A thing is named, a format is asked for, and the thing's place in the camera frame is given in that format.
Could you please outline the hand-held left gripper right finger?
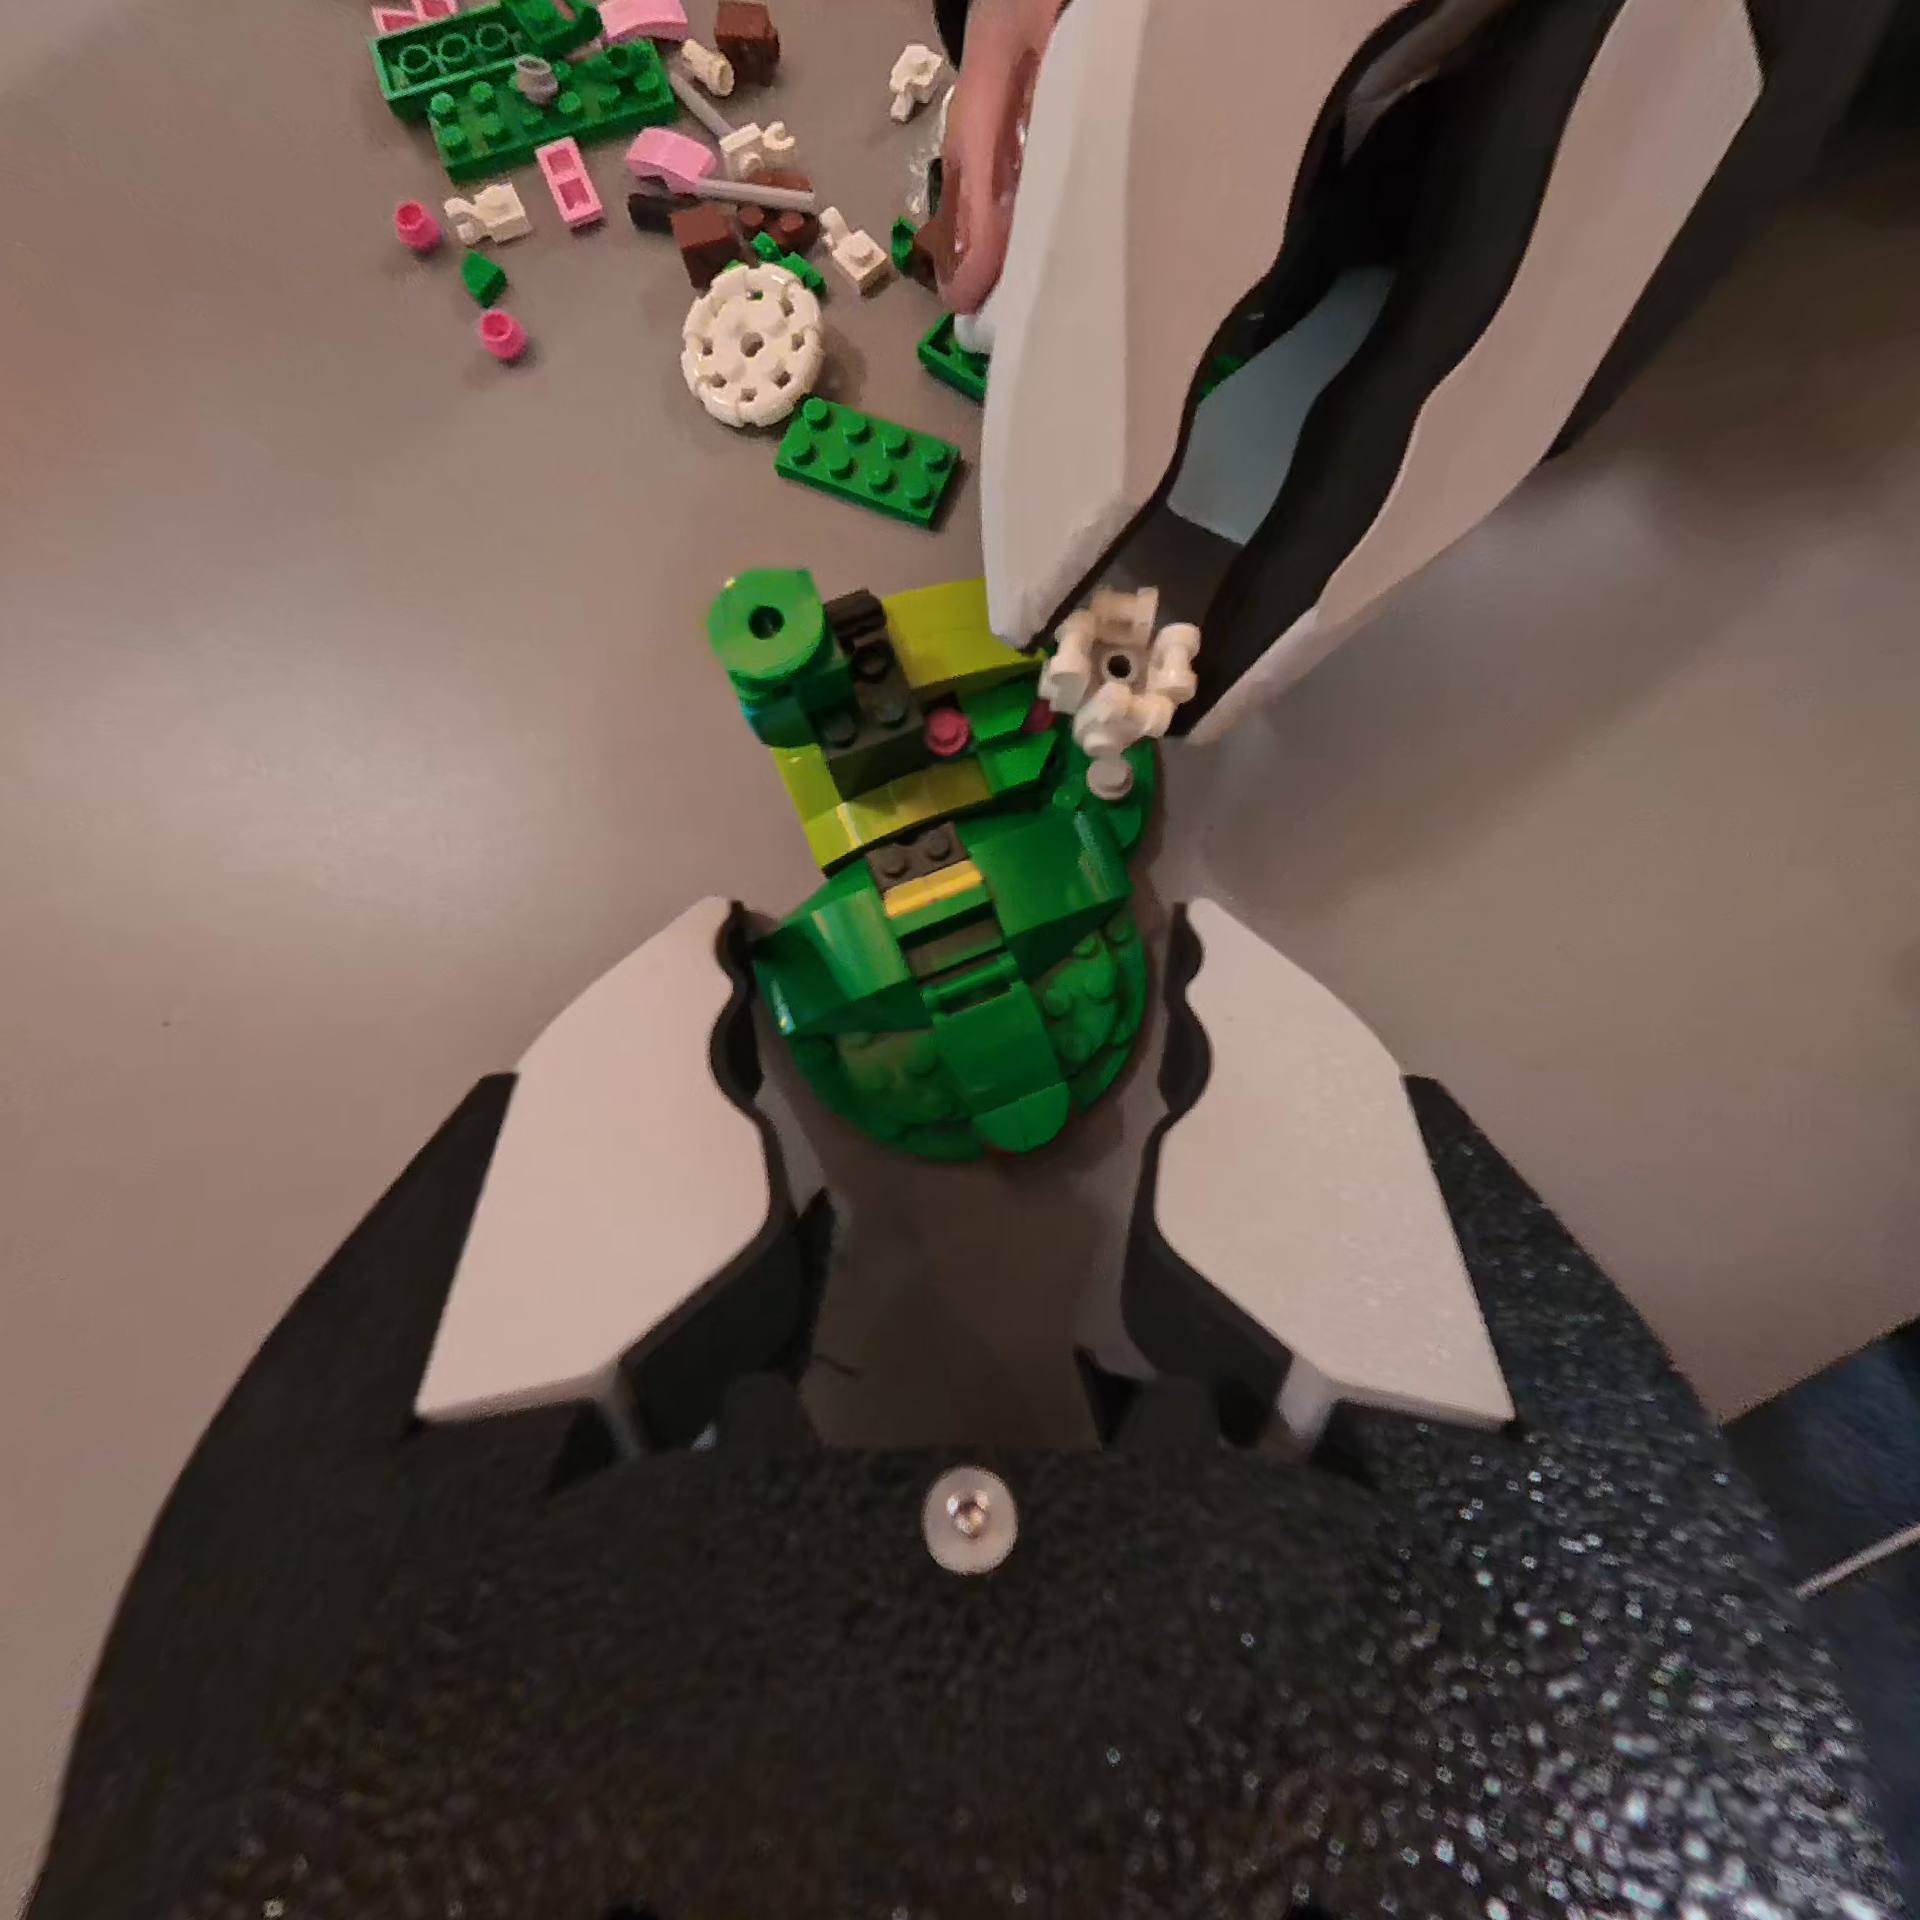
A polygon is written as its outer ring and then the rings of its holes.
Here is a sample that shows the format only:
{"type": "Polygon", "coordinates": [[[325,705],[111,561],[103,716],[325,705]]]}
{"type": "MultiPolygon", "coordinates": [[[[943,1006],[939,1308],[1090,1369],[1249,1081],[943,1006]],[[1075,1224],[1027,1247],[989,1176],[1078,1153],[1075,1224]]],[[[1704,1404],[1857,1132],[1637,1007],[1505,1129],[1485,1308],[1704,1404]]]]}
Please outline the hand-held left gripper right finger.
{"type": "Polygon", "coordinates": [[[1169,928],[1165,1114],[1121,1319],[1229,1445],[1318,1445],[1343,1407],[1494,1433],[1497,1345],[1393,1050],[1221,903],[1169,928]]]}

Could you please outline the person's right hand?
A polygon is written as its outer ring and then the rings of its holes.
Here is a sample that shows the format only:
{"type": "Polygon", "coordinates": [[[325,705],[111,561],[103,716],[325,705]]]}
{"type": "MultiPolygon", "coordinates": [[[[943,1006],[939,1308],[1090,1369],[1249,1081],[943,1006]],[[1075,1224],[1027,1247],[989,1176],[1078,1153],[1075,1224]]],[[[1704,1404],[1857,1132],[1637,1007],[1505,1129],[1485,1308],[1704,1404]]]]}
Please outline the person's right hand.
{"type": "Polygon", "coordinates": [[[953,314],[976,313],[999,280],[1014,229],[1041,61],[1062,1],[935,1],[953,61],[945,118],[943,197],[923,248],[953,314]]]}

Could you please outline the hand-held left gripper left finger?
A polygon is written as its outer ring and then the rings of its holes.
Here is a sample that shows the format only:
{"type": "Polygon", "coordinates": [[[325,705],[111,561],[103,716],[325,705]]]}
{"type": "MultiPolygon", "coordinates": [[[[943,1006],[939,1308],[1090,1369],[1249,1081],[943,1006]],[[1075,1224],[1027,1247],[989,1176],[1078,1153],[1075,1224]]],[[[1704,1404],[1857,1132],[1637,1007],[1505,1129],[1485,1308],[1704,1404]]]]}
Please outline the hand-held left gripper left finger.
{"type": "Polygon", "coordinates": [[[686,1448],[734,1382],[798,1382],[833,1201],[760,1105],[738,903],[686,908],[521,1053],[419,1381],[424,1424],[589,1407],[686,1448]]]}

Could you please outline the person's dark trousers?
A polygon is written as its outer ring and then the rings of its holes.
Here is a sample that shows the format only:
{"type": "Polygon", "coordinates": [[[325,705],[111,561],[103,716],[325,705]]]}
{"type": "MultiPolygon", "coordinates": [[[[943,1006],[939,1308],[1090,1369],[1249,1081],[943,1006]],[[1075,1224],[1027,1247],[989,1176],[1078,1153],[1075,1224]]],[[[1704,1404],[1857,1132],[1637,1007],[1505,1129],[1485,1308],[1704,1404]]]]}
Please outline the person's dark trousers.
{"type": "Polygon", "coordinates": [[[1825,1589],[1917,1544],[1918,1322],[1725,1425],[1784,1535],[1793,1584],[1825,1589]]]}

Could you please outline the green upturned lego plate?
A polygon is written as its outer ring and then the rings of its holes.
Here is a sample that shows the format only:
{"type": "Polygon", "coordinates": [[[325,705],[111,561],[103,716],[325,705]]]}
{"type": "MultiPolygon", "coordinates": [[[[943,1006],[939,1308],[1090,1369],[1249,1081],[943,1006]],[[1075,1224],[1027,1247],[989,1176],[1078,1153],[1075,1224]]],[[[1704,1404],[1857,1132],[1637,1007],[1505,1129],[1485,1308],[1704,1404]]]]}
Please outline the green upturned lego plate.
{"type": "Polygon", "coordinates": [[[498,79],[525,49],[525,34],[504,4],[433,15],[369,39],[381,96],[402,120],[425,116],[439,90],[498,79]]]}

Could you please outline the white flower lego piece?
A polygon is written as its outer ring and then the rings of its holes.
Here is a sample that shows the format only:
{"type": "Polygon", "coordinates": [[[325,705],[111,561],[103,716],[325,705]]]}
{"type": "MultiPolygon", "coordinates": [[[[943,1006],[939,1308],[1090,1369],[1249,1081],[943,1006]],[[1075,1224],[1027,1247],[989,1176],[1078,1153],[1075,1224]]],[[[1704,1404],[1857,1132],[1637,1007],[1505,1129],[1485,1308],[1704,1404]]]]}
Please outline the white flower lego piece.
{"type": "Polygon", "coordinates": [[[1090,760],[1115,760],[1162,738],[1199,690],[1202,630],[1162,618],[1162,591],[1096,588],[1059,626],[1041,670],[1041,696],[1072,724],[1090,760]]]}

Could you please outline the green studded lego plate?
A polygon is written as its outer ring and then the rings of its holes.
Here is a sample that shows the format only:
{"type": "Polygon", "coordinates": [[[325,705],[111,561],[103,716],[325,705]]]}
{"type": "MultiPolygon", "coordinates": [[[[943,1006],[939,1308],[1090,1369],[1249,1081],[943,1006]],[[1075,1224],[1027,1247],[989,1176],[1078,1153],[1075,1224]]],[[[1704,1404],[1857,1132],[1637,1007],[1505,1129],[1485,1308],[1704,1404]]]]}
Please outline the green studded lego plate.
{"type": "Polygon", "coordinates": [[[961,471],[961,446],[822,394],[801,401],[776,447],[783,480],[922,530],[961,471]]]}

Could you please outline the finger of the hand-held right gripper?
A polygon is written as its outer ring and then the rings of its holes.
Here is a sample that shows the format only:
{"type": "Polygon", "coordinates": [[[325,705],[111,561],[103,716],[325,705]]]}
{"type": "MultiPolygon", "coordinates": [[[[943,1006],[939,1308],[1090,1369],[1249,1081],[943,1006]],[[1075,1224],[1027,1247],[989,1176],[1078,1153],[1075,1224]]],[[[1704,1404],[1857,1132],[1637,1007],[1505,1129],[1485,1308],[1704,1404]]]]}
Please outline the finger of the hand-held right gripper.
{"type": "Polygon", "coordinates": [[[1214,596],[1177,727],[1194,742],[1326,661],[1529,477],[1763,90],[1746,4],[1552,4],[1479,78],[1447,205],[1214,596]]]}
{"type": "Polygon", "coordinates": [[[991,618],[1045,632],[1177,463],[1221,321],[1285,241],[1326,108],[1418,4],[1071,4],[992,300],[991,618]]]}

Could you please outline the large green lego plate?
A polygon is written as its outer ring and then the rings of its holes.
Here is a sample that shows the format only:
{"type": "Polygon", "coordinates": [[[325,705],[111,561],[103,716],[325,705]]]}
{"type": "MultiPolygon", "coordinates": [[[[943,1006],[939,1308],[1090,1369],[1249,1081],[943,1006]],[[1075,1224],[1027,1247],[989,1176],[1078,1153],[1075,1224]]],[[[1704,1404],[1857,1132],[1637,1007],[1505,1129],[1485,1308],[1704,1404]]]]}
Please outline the large green lego plate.
{"type": "Polygon", "coordinates": [[[536,162],[537,148],[573,137],[581,148],[667,127],[682,116],[658,49],[647,39],[557,66],[550,103],[527,97],[513,78],[467,79],[429,101],[425,127],[454,183],[536,162]]]}

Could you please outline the green lego model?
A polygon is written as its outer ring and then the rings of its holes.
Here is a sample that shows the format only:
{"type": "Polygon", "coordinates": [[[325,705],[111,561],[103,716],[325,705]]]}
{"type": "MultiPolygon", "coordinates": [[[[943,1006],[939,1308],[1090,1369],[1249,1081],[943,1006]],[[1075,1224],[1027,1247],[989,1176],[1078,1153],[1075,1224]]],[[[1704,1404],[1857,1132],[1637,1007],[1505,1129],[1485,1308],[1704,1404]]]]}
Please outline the green lego model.
{"type": "Polygon", "coordinates": [[[984,583],[829,596],[802,567],[743,568],[707,639],[822,870],[751,938],[792,1063],[927,1160],[1043,1150],[1146,1018],[1154,742],[1097,796],[1045,654],[991,630],[984,583]]]}

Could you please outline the white round holed lego disc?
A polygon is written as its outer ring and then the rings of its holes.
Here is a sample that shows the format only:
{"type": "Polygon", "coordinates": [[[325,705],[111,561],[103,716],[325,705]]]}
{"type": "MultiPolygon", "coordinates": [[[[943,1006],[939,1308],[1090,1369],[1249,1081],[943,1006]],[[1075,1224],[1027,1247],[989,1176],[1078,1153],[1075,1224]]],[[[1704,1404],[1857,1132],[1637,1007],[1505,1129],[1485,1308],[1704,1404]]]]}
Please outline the white round holed lego disc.
{"type": "Polygon", "coordinates": [[[822,302],[779,262],[734,262],[688,309],[680,368],[720,424],[779,424],[822,383],[822,302]]]}

